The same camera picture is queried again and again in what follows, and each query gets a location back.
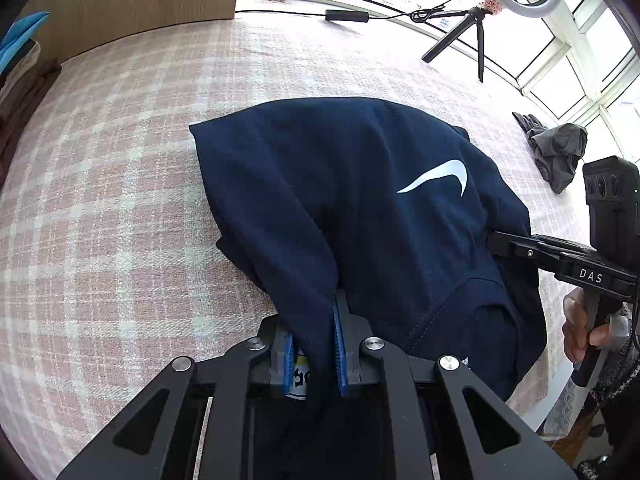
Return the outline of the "person's right hand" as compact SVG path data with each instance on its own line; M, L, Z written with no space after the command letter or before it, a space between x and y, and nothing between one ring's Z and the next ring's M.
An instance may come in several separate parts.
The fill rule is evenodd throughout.
M588 314L585 310L585 293L577 287L563 299L565 322L562 326L564 353L570 362L582 362L589 346L608 349L608 362L617 365L625 359L627 339L622 345L614 347L612 327L605 323L588 330Z

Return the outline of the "person's right forearm sleeve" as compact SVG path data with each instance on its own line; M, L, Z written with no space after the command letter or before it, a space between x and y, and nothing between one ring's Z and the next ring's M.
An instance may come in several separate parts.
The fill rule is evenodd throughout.
M630 342L608 352L591 391L603 416L608 442L620 448L639 420L639 350Z

